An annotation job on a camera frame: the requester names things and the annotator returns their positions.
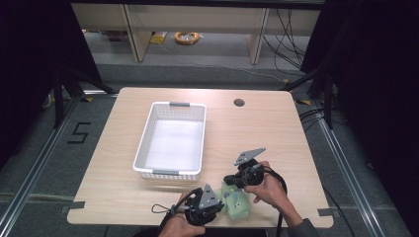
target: metal frame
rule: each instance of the metal frame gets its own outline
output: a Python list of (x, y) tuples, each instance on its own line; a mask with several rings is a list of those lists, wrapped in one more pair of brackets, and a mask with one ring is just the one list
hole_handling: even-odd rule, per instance
[(0, 220), (0, 236), (8, 236), (8, 234), (12, 230), (12, 227), (18, 219), (22, 209), (24, 208), (25, 203), (29, 195), (31, 194), (31, 191), (37, 184), (37, 181), (41, 176), (42, 171), (46, 166), (50, 155), (52, 154), (55, 146), (57, 145), (62, 132), (66, 128), (68, 119), (70, 118), (72, 112), (76, 108), (79, 101), (79, 97), (71, 99), (65, 111), (65, 116), (62, 118), (62, 122), (59, 126), (53, 129), (40, 155), (38, 156), (36, 162), (31, 168), (31, 171), (29, 172), (25, 181), (22, 183), (19, 190), (16, 192), (6, 211), (3, 213)]
[[(317, 101), (313, 101), (312, 103), (315, 109), (321, 109)], [(320, 119), (322, 118), (321, 114), (317, 114), (317, 117)], [(378, 222), (376, 212), (373, 210), (370, 202), (367, 199), (367, 196), (361, 188), (361, 185), (358, 182), (358, 179), (355, 176), (351, 165), (349, 164), (348, 159), (346, 158), (345, 153), (343, 152), (339, 141), (333, 132), (333, 129), (329, 129), (328, 124), (324, 119), (321, 119), (319, 122), (327, 143), (333, 152), (333, 156), (335, 157), (343, 178), (348, 185), (348, 189), (351, 192), (352, 198), (354, 199), (355, 204), (357, 205), (358, 210), (360, 211), (361, 216), (366, 223), (370, 235), (379, 237), (385, 236), (384, 232), (382, 231), (382, 227)]]

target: basket handle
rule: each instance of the basket handle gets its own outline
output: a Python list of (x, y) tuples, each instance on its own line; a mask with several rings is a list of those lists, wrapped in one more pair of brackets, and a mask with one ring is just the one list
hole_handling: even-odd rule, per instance
[(174, 175), (179, 176), (179, 171), (168, 171), (168, 170), (153, 170), (153, 175)]
[(171, 107), (190, 107), (190, 103), (183, 103), (183, 102), (169, 102), (169, 106)]

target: black cloth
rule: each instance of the black cloth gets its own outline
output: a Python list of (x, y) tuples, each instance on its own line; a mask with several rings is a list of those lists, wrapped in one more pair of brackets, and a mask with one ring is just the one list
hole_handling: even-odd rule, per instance
[(320, 236), (309, 219), (305, 219), (300, 225), (288, 228), (290, 237), (317, 237)]
[[(134, 237), (156, 237), (157, 227), (148, 228), (135, 234)], [(290, 237), (319, 237), (317, 230), (311, 224), (309, 219), (305, 219), (302, 224), (288, 228)], [(207, 228), (204, 237), (219, 236), (239, 236), (239, 237), (267, 237), (264, 229), (231, 229), (231, 228)]]
[[(158, 227), (141, 230), (134, 237), (157, 237)], [(203, 237), (239, 236), (239, 237), (267, 237), (264, 229), (231, 229), (231, 228), (207, 228)]]

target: person's arm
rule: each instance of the person's arm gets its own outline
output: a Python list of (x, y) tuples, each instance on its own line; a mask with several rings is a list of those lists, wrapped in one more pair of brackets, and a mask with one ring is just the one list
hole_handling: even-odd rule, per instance
[[(185, 195), (186, 194), (182, 194), (179, 200), (181, 200)], [(159, 237), (194, 237), (205, 233), (206, 228), (204, 226), (189, 224), (185, 217), (185, 213), (180, 212), (170, 217), (161, 230)]]
[[(259, 163), (265, 167), (270, 167), (267, 161), (262, 161)], [(262, 200), (277, 209), (284, 217), (284, 220), (289, 227), (289, 235), (291, 237), (318, 236), (318, 233), (314, 227), (312, 227), (311, 222), (308, 219), (303, 220), (298, 212), (296, 212), (295, 207), (289, 200), (286, 192), (283, 189), (283, 186), (274, 176), (265, 173), (264, 180), (260, 185), (245, 186), (244, 191), (256, 195), (255, 199), (253, 200), (254, 203)]]

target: round hole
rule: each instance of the round hole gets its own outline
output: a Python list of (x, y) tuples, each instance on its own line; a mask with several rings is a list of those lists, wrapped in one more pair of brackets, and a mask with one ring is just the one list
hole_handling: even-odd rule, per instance
[(234, 105), (235, 105), (236, 107), (242, 107), (242, 106), (244, 106), (244, 101), (243, 101), (243, 100), (241, 100), (241, 99), (235, 99), (235, 100), (234, 100)]

